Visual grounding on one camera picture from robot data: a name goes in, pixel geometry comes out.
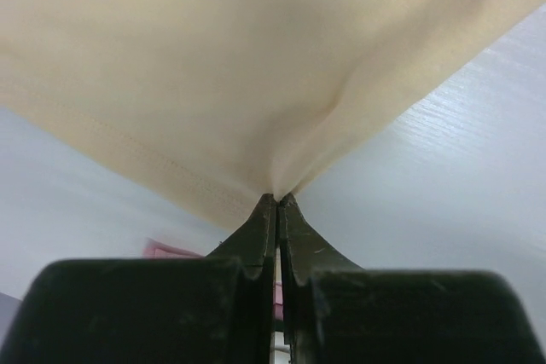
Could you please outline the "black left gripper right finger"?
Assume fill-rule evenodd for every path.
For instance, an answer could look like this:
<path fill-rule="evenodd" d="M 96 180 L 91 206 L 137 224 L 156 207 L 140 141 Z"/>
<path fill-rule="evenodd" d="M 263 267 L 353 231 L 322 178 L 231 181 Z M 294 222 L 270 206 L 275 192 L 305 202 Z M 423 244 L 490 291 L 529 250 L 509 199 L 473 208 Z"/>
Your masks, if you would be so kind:
<path fill-rule="evenodd" d="M 509 283 L 483 270 L 364 269 L 296 199 L 277 207 L 284 339 L 294 363 L 542 363 Z"/>

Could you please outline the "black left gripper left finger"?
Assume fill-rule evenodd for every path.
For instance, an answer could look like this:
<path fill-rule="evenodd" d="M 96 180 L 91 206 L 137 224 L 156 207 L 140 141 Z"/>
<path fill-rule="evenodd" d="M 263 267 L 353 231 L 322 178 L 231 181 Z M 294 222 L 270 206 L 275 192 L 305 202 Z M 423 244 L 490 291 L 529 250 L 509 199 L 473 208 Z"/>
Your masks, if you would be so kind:
<path fill-rule="evenodd" d="M 271 363 L 276 201 L 197 258 L 61 260 L 30 286 L 4 363 Z"/>

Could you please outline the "cream yellow t shirt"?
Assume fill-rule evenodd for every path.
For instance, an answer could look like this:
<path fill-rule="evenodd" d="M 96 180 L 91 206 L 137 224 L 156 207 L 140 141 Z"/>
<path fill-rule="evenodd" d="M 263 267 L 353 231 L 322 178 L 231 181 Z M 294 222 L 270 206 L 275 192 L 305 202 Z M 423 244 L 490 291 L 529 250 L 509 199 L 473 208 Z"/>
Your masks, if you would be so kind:
<path fill-rule="evenodd" d="M 545 0 L 1 0 L 1 104 L 232 229 Z"/>

